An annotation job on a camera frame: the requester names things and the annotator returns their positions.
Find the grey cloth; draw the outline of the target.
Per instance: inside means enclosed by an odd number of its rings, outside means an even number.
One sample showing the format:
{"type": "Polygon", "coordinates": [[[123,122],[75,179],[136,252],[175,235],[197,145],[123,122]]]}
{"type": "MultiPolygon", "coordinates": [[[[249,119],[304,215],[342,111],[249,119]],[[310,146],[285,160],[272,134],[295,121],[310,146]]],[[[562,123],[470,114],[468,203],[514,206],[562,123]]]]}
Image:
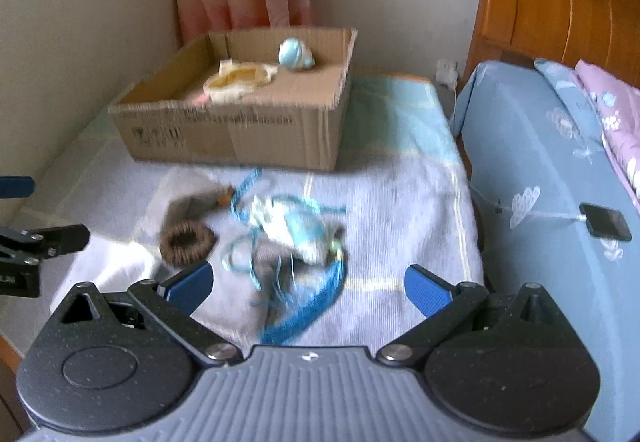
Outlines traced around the grey cloth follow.
{"type": "Polygon", "coordinates": [[[324,219],[343,214],[292,194],[254,194],[255,169],[237,187],[201,171],[160,184],[141,229],[171,269],[215,264],[213,293],[196,317],[248,339],[285,344],[330,310],[345,276],[345,251],[324,219]]]}

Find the yellow soft cloth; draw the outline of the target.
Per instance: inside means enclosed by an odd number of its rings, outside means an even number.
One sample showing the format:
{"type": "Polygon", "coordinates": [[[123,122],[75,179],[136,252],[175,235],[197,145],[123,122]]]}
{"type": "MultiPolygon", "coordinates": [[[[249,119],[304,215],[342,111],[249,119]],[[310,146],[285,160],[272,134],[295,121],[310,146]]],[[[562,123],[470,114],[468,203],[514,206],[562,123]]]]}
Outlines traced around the yellow soft cloth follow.
{"type": "Polygon", "coordinates": [[[203,93],[213,104],[235,102],[270,84],[279,68],[262,62],[222,60],[218,72],[203,83],[203,93]]]}

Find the blue round plush toy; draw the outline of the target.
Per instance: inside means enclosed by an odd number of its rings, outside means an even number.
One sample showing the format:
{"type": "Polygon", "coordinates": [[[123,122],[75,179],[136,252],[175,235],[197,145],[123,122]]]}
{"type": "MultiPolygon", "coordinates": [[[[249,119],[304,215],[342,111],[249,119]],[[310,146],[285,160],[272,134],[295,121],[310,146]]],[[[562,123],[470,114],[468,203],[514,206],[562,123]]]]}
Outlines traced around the blue round plush toy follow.
{"type": "Polygon", "coordinates": [[[306,71],[314,68],[316,61],[304,41],[286,38],[279,46],[278,63],[290,71],[306,71]]]}

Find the white tissue paper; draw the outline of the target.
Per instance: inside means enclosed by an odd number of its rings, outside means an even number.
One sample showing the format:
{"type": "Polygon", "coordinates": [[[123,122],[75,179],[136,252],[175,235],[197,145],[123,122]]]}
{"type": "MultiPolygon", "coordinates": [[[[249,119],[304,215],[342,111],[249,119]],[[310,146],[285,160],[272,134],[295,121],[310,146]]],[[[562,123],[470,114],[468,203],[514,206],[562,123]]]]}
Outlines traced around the white tissue paper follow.
{"type": "Polygon", "coordinates": [[[90,281],[99,291],[124,291],[138,280],[155,276],[160,263],[158,234],[140,224],[131,234],[108,233],[88,226],[90,239],[80,252],[65,254],[53,263],[56,282],[51,287],[53,312],[74,285],[90,281]]]}

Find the brown hair scrunchie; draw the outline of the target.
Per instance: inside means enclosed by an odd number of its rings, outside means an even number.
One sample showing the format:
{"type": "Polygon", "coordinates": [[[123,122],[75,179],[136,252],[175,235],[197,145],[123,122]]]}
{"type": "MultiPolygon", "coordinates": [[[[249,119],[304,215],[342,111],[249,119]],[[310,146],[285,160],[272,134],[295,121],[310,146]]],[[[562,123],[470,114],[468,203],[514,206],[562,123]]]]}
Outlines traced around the brown hair scrunchie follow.
{"type": "Polygon", "coordinates": [[[190,269],[207,261],[216,242],[216,234],[203,222],[184,220],[160,234],[160,258],[176,269],[190,269]]]}

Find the small orange bead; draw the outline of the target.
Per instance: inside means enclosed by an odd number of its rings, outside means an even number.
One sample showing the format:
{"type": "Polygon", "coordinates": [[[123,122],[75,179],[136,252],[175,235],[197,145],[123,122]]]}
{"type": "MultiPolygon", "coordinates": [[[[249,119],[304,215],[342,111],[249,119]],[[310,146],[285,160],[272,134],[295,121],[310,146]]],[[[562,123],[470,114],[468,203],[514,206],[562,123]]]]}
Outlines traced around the small orange bead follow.
{"type": "Polygon", "coordinates": [[[218,197],[217,205],[222,207],[228,207],[231,205],[235,189],[232,186],[228,186],[224,192],[218,197]]]}

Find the blue sachet pouch with tassel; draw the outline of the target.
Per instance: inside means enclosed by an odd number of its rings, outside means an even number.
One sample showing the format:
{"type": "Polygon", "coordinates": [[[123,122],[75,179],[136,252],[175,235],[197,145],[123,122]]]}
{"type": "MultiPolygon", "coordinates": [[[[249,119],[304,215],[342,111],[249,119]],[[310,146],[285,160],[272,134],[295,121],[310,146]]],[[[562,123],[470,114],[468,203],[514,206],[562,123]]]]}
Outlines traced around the blue sachet pouch with tassel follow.
{"type": "Polygon", "coordinates": [[[268,240],[288,249],[288,257],[280,257],[273,269],[272,293],[276,298],[270,306],[282,305],[288,313],[282,321],[265,327],[259,335],[262,344],[285,346],[303,335],[324,313],[330,310],[341,295],[346,277],[345,250],[341,240],[323,222],[326,214],[344,214],[344,207],[323,206],[314,199],[280,194],[256,196],[248,206],[241,201],[262,175],[260,168],[248,174],[235,193],[230,205],[231,214],[248,228],[248,233],[236,237],[222,249],[221,263],[229,272],[250,277],[254,288],[264,289],[255,266],[258,243],[268,240]],[[320,266],[323,275],[316,289],[299,298],[292,291],[284,291],[282,271],[288,270],[295,280],[295,263],[320,266]]]}

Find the grey checked blanket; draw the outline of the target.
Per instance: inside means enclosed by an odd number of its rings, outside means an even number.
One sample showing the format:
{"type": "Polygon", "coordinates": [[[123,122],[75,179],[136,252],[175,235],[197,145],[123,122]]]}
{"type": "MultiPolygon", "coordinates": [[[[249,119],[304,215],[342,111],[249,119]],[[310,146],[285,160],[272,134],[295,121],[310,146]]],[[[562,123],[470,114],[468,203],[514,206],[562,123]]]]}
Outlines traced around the grey checked blanket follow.
{"type": "Polygon", "coordinates": [[[89,280],[112,291],[164,277],[158,246],[167,202],[226,186],[242,196],[235,210],[204,214],[218,238],[208,258],[215,284],[194,316],[242,348],[305,304],[329,269],[298,262],[243,222],[268,198],[321,207],[345,256],[341,295],[300,344],[376,349],[418,324],[404,292],[410,264],[452,284],[483,278],[468,182],[434,86],[358,76],[331,173],[137,162],[111,118],[96,117],[54,160],[14,222],[85,224],[90,243],[43,266],[39,298],[2,299],[2,335],[25,353],[73,284],[89,280]]]}

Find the blue floral quilt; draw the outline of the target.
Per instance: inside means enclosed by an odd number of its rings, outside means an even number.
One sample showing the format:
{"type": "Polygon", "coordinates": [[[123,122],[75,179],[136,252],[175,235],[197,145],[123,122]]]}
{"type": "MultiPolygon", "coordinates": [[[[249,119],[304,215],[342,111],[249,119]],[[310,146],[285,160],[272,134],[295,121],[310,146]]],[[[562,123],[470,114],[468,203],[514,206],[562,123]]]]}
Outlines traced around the blue floral quilt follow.
{"type": "Polygon", "coordinates": [[[639,242],[592,237],[581,203],[639,212],[604,148],[596,104],[577,73],[484,61],[454,120],[471,165],[486,277],[501,292],[548,290],[596,362],[600,394],[587,428],[599,441],[639,432],[639,242]]]}

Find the black smartphone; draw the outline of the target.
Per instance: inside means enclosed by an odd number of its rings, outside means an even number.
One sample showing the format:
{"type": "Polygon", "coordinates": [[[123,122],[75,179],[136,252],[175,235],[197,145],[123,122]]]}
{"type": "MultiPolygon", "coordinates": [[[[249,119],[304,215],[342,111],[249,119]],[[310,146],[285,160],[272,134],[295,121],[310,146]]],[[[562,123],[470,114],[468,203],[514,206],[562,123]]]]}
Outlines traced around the black smartphone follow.
{"type": "Polygon", "coordinates": [[[612,239],[628,243],[632,240],[630,228],[623,214],[614,209],[581,203],[580,213],[592,237],[612,239]]]}

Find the brown cardboard box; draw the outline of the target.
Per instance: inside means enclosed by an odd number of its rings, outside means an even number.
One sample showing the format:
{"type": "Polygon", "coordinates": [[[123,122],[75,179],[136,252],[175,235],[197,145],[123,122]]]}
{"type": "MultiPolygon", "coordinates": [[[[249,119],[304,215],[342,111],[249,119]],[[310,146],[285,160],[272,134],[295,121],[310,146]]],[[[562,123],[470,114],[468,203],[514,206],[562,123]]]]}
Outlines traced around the brown cardboard box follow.
{"type": "Polygon", "coordinates": [[[333,171],[357,36],[353,28],[322,27],[210,32],[122,93],[108,112],[136,160],[333,171]],[[237,102],[186,102],[203,92],[222,60],[277,64],[286,38],[307,44],[314,68],[279,68],[270,84],[237,102]]]}

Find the purple floral quilt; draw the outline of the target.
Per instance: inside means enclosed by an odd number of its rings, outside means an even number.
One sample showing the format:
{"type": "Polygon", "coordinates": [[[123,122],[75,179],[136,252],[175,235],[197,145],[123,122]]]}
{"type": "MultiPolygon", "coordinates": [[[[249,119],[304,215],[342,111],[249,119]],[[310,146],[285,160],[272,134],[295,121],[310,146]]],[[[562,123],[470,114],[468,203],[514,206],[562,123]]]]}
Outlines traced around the purple floral quilt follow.
{"type": "Polygon", "coordinates": [[[639,209],[639,90],[583,60],[575,72],[596,104],[604,148],[618,178],[639,209]]]}

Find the orange wooden headboard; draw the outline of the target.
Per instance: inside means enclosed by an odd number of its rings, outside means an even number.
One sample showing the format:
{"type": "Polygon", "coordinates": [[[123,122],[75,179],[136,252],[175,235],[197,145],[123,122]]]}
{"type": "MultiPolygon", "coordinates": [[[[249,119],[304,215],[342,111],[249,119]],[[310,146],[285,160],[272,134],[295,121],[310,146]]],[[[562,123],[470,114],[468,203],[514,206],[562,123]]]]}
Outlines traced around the orange wooden headboard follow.
{"type": "Polygon", "coordinates": [[[480,0],[466,60],[568,67],[580,60],[639,83],[639,0],[480,0]]]}

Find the white wall charger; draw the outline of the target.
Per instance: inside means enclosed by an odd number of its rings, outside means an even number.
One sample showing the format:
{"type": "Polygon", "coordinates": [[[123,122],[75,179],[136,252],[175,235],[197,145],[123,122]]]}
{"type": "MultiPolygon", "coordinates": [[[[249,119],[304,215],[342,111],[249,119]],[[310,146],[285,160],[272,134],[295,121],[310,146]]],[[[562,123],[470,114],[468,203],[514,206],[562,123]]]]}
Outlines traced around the white wall charger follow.
{"type": "Polygon", "coordinates": [[[439,59],[436,62],[435,79],[438,84],[455,90],[458,85],[457,64],[445,58],[439,59]]]}

